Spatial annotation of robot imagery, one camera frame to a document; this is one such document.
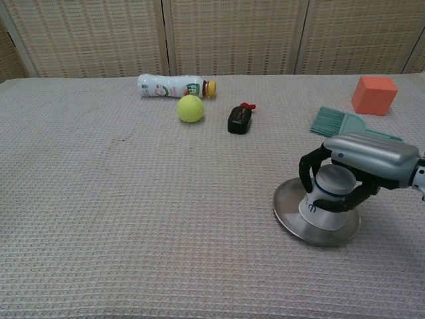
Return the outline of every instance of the yellow ball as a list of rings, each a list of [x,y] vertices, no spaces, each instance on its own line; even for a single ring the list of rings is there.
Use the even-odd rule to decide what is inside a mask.
[[[177,103],[177,114],[184,122],[197,122],[204,115],[204,102],[198,96],[186,95]]]

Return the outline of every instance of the foam block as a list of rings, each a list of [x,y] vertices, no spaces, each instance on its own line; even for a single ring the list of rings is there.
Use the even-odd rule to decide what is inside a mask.
[[[359,114],[384,116],[398,88],[389,77],[361,76],[352,98],[354,111]]]

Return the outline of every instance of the plastic bottle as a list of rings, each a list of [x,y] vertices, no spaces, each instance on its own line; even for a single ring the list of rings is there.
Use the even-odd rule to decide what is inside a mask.
[[[206,81],[200,76],[162,76],[152,74],[139,75],[137,87],[142,96],[172,96],[181,98],[195,95],[199,98],[216,95],[216,82]]]

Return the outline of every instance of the brush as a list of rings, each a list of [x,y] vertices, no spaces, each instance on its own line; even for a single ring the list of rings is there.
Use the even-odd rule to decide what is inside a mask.
[[[368,129],[365,121],[354,114],[344,113],[324,106],[317,113],[316,119],[313,125],[311,125],[310,132],[328,138],[342,133],[364,132],[390,140],[403,141],[398,136]]]

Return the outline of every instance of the table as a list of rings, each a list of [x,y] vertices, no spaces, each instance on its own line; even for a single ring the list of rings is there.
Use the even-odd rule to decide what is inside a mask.
[[[359,76],[212,76],[205,120],[141,98],[136,78],[0,85],[0,317],[423,318],[425,206],[412,189],[359,207],[361,230],[317,248],[272,197],[320,146],[320,106],[350,112]],[[425,76],[376,130],[425,148]],[[248,134],[226,131],[257,104]]]

